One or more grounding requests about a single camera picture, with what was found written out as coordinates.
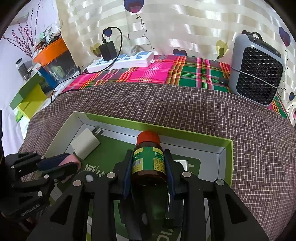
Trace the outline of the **pink clip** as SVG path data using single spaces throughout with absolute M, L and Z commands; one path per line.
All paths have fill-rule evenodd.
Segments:
M 76 174 L 81 169 L 81 162 L 79 161 L 79 159 L 75 154 L 68 155 L 58 166 L 60 167 L 68 163 L 75 163 L 77 166 L 77 170 L 76 172 L 74 172 L 73 174 L 67 176 L 64 180 L 62 180 L 61 181 L 62 183 L 66 183 L 74 174 Z

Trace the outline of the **white power strip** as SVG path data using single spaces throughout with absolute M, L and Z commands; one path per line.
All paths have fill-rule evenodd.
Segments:
M 102 69 L 108 67 L 113 60 L 104 61 L 103 58 L 95 60 L 85 69 L 89 73 L 99 72 Z M 128 56 L 127 54 L 119 55 L 116 62 L 109 69 L 122 69 L 122 68 L 135 68 L 135 67 L 147 67 L 154 62 L 153 52 L 138 52 L 133 56 Z

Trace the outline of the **black rectangular device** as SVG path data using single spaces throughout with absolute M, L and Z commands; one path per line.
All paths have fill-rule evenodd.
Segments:
M 129 240 L 149 240 L 152 236 L 151 223 L 145 206 L 133 199 L 118 204 L 121 223 L 125 225 Z

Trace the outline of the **purple flower branches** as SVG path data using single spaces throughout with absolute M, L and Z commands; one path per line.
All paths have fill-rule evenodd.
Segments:
M 15 30 L 11 31 L 11 37 L 3 36 L 7 42 L 12 44 L 14 47 L 17 47 L 31 59 L 33 58 L 33 54 L 35 52 L 34 49 L 34 40 L 37 35 L 37 26 L 38 26 L 38 17 L 39 10 L 41 7 L 41 2 L 38 1 L 37 8 L 32 8 L 29 13 L 29 20 L 25 23 L 21 23 L 20 20 L 16 21 L 17 32 Z

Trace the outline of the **orange lid storage bin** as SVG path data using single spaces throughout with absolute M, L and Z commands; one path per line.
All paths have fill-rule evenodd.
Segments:
M 49 81 L 51 87 L 56 87 L 60 82 L 79 72 L 63 38 L 45 47 L 37 54 L 33 62 L 41 64 L 44 72 L 46 71 L 45 75 L 51 76 L 52 80 Z

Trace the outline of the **pink green plaid cloth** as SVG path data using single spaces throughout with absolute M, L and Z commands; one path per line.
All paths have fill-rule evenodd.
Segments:
M 228 92 L 219 78 L 230 76 L 227 63 L 196 57 L 156 55 L 148 67 L 107 70 L 79 76 L 67 90 L 78 90 L 111 82 L 142 82 L 198 87 Z

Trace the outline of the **white charger cube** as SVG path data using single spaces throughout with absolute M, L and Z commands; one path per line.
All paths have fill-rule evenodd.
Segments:
M 86 128 L 71 142 L 74 153 L 80 158 L 85 159 L 101 142 L 98 136 L 103 133 L 100 126 L 96 126 L 94 130 Z

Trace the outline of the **green yellow box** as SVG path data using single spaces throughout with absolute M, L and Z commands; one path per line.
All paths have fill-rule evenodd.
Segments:
M 31 119 L 47 99 L 40 86 L 43 80 L 44 78 L 36 73 L 26 81 L 10 102 L 11 109 L 17 108 L 24 116 Z

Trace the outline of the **brown bottle red cap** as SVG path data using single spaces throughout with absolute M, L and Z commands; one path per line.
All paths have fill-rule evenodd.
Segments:
M 143 131 L 137 136 L 132 161 L 132 197 L 147 209 L 146 199 L 154 187 L 166 184 L 164 153 L 157 133 Z

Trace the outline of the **clear silver lighter case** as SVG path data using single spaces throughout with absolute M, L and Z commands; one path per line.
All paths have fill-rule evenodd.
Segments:
M 170 171 L 168 176 L 168 203 L 165 216 L 165 227 L 180 228 L 184 213 L 185 185 L 181 180 L 182 173 L 188 170 L 187 160 L 169 161 Z

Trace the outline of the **heart pattern curtain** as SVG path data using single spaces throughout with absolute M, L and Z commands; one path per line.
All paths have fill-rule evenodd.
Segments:
M 76 65 L 96 58 L 102 32 L 123 52 L 140 46 L 155 54 L 182 54 L 231 63 L 235 38 L 251 32 L 285 59 L 278 92 L 295 124 L 295 26 L 271 1 L 57 1 L 62 37 Z

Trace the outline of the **black round remote fob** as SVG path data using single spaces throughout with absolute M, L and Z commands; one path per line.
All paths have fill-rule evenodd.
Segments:
M 95 172 L 82 171 L 74 177 L 74 182 L 80 181 L 87 188 L 108 186 L 108 179 L 105 176 L 98 177 Z

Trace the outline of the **black power adapter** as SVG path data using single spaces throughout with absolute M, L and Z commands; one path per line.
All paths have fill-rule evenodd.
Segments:
M 99 50 L 104 61 L 113 60 L 117 56 L 117 51 L 113 41 L 103 43 L 99 46 Z

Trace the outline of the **green white cardboard box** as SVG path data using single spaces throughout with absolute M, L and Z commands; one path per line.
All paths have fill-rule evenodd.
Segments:
M 134 151 L 134 173 L 165 173 L 164 151 L 169 150 L 184 171 L 202 180 L 232 183 L 233 142 L 229 139 L 77 111 L 57 132 L 45 156 L 76 154 L 82 170 L 103 176 L 128 150 Z

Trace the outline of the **grey portable heater fan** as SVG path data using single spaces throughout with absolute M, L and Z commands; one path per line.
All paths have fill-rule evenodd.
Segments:
M 230 92 L 269 106 L 280 88 L 285 67 L 280 52 L 257 32 L 243 30 L 234 40 L 228 86 Z

